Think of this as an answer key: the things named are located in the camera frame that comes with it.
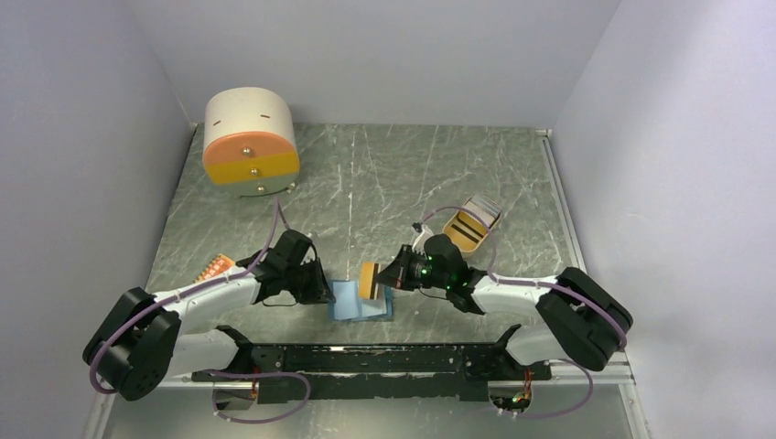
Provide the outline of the blue leather card holder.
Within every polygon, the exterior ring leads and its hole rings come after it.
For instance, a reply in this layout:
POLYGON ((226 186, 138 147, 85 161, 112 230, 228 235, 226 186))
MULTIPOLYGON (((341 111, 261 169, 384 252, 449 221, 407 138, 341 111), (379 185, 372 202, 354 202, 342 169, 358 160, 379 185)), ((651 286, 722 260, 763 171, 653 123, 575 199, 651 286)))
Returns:
POLYGON ((393 316, 393 290, 378 284, 377 299, 363 299, 358 294, 357 281, 335 280, 329 288, 335 301, 329 303, 331 321, 368 321, 389 319, 393 316))

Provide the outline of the stack of credit cards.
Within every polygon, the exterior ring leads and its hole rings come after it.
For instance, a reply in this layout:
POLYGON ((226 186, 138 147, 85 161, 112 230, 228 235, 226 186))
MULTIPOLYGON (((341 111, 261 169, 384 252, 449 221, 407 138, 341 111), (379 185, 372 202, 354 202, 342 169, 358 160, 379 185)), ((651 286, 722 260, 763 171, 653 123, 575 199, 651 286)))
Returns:
POLYGON ((492 199, 478 194, 462 204, 462 210, 452 217, 451 225, 458 233, 480 241, 489 235, 500 218, 501 207, 492 199))

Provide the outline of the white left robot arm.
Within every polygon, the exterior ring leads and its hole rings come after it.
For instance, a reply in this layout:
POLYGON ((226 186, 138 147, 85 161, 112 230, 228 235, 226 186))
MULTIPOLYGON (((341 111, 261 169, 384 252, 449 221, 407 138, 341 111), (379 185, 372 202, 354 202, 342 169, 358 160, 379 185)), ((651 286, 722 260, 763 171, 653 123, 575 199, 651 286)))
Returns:
POLYGON ((127 290, 82 352, 94 389, 132 402, 165 378, 220 371, 241 380, 259 371, 253 343, 238 330, 228 325, 196 329, 282 292, 299 305, 335 300, 314 242, 296 230, 284 231, 275 245, 187 287, 155 294, 140 287, 127 290))

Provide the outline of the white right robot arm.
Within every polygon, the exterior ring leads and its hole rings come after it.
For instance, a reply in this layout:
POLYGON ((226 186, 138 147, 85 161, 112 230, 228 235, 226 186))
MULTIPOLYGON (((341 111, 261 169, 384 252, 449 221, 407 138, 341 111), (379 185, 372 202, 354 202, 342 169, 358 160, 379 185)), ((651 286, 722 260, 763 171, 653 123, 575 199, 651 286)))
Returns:
POLYGON ((508 330, 503 348, 495 352, 494 368, 506 379, 554 359, 601 371, 626 346, 634 323, 627 308, 579 268, 542 278, 499 278, 469 266, 444 234, 428 238, 420 252, 403 245, 373 280, 404 291, 441 289, 463 313, 536 319, 533 326, 508 330))

